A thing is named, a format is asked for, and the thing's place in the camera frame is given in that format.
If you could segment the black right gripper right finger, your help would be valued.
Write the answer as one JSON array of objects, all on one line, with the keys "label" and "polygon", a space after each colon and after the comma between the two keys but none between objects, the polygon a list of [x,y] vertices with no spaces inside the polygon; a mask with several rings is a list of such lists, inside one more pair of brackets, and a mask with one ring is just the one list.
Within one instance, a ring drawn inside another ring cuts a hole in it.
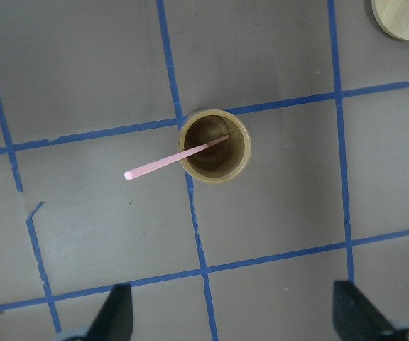
[{"label": "black right gripper right finger", "polygon": [[340,340],[403,340],[386,317],[351,282],[335,281],[332,322]]}]

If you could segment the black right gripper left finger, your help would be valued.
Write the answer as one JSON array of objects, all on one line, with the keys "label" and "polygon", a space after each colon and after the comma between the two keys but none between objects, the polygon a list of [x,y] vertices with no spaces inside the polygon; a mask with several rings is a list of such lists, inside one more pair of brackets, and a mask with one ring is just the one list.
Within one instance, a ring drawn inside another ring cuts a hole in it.
[{"label": "black right gripper left finger", "polygon": [[84,340],[130,340],[133,298],[130,284],[115,285],[84,336]]}]

